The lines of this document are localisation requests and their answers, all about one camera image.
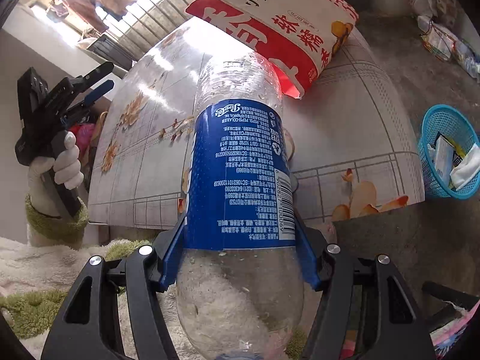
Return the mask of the green cuffed left forearm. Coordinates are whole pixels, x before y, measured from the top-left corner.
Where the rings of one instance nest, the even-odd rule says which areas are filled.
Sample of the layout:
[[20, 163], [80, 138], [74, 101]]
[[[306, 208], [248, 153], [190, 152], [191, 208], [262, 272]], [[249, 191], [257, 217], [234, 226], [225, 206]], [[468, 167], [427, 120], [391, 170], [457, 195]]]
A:
[[52, 217], [37, 211], [30, 195], [25, 198], [25, 213], [28, 222], [28, 243], [35, 247], [66, 245], [74, 250], [82, 246], [88, 223], [88, 210], [78, 198], [80, 210], [69, 220]]

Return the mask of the white gloved left hand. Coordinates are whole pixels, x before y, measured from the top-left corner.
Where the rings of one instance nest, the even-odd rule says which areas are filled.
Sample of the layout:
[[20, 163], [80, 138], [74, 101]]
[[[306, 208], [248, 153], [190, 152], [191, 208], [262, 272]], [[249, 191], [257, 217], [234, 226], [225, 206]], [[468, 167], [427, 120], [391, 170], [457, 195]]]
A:
[[80, 150], [76, 145], [76, 137], [72, 132], [67, 132], [64, 138], [64, 150], [57, 158], [36, 157], [28, 168], [28, 187], [30, 203], [41, 214], [51, 217], [59, 217], [54, 201], [51, 199], [41, 180], [41, 176], [54, 171], [54, 182], [72, 190], [78, 187], [84, 180], [80, 171], [78, 159]]

